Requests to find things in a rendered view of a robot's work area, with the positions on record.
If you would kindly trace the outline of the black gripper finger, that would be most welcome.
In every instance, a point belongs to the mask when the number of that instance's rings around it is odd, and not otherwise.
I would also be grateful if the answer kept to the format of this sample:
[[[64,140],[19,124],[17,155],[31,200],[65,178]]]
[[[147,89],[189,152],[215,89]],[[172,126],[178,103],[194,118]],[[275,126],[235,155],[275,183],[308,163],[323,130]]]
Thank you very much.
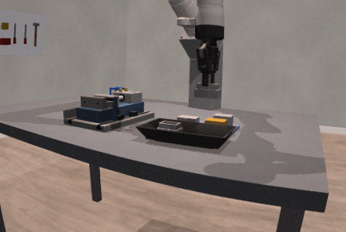
[[[215,73],[218,70],[219,57],[220,57],[220,50],[218,50],[218,47],[216,47],[216,53],[214,55],[214,64],[213,66],[211,66],[211,83],[213,84],[214,84]]]
[[[198,70],[202,73],[201,88],[209,89],[211,87],[211,66],[214,64],[214,54],[216,47],[211,47],[211,60],[208,60],[208,51],[206,48],[206,43],[201,47],[196,48],[196,56],[198,63]],[[204,62],[204,63],[203,63]],[[202,64],[202,66],[201,66]],[[204,66],[206,64],[206,66]]]

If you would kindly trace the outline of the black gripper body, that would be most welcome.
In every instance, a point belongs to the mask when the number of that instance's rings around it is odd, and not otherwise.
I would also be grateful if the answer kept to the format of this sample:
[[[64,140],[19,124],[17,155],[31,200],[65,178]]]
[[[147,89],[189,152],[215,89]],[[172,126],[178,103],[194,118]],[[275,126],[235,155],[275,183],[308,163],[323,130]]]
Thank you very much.
[[[195,38],[200,40],[202,39],[200,47],[206,43],[208,60],[211,60],[211,47],[217,47],[217,40],[224,39],[224,27],[210,24],[196,25]]]

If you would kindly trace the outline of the orange rectangular block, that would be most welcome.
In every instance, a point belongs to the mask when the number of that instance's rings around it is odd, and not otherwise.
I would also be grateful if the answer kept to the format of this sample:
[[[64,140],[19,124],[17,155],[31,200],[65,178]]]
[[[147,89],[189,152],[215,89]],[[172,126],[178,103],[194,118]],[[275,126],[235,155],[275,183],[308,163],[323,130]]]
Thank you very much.
[[[204,123],[217,124],[217,125],[227,125],[226,119],[218,119],[218,118],[208,118]]]

